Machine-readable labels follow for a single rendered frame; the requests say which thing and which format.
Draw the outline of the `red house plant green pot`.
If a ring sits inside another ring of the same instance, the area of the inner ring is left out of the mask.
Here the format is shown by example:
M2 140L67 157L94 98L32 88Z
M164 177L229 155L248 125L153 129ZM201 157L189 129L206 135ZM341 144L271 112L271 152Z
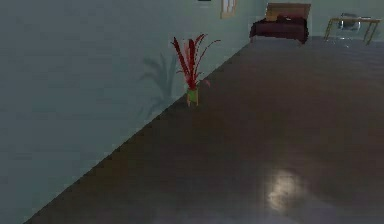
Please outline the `red house plant green pot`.
M173 45L178 58L181 69L179 73L184 76L186 88L186 102L188 106L195 104L199 105L199 86L203 81L200 78L202 72L199 70L199 66L207 50L218 40L214 40L209 43L203 50L200 50L200 46L207 34L199 34L196 38L189 38L186 41L178 41L176 37L173 38L171 44ZM207 86L210 86L208 80L203 81Z

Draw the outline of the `bed with dark red cover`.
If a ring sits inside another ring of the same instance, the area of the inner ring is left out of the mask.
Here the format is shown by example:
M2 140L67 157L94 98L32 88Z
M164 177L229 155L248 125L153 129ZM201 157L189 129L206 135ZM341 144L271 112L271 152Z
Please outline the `bed with dark red cover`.
M265 17L252 24L249 40L255 36L285 38L305 44L309 37L308 3L268 3Z

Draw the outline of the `grey chair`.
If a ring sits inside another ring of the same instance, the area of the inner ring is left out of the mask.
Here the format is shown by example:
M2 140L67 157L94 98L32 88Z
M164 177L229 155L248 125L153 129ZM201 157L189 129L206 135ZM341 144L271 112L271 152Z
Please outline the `grey chair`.
M353 13L342 13L340 15L341 21L338 22L340 30L359 31L361 28L362 16Z

